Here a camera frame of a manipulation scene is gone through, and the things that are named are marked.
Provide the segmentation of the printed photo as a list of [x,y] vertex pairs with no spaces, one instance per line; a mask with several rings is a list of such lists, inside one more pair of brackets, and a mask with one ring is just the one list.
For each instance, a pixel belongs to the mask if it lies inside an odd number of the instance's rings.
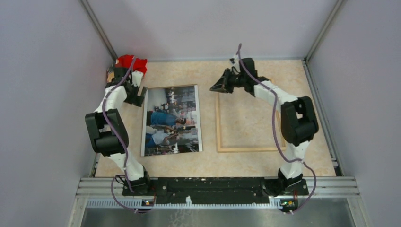
[[203,151],[197,85],[150,88],[143,104],[142,157]]

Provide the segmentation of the wooden picture frame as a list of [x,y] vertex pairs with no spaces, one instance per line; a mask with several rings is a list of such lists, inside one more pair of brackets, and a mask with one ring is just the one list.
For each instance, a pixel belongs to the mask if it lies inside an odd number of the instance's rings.
[[284,151],[280,114],[268,102],[242,88],[215,98],[217,151],[219,153]]

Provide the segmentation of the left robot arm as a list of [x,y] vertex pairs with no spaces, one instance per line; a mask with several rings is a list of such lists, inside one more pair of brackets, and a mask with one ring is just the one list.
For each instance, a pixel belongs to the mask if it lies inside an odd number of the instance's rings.
[[85,116],[92,149],[113,161],[122,171],[125,194],[147,195],[152,183],[145,167],[129,151],[129,136],[119,113],[123,103],[141,107],[147,88],[140,69],[112,66],[105,95],[99,106]]

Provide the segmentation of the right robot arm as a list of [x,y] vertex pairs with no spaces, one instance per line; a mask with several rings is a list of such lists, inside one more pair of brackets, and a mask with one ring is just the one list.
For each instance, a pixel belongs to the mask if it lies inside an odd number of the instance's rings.
[[259,77],[252,58],[241,59],[236,55],[230,60],[231,67],[210,88],[212,92],[233,93],[235,88],[243,88],[255,98],[266,101],[281,117],[281,134],[286,150],[277,145],[284,163],[279,168],[278,177],[268,180],[265,191],[270,196],[290,195],[296,185],[303,180],[303,168],[310,170],[304,161],[306,150],[319,130],[314,105],[309,96],[297,97],[275,85],[266,77]]

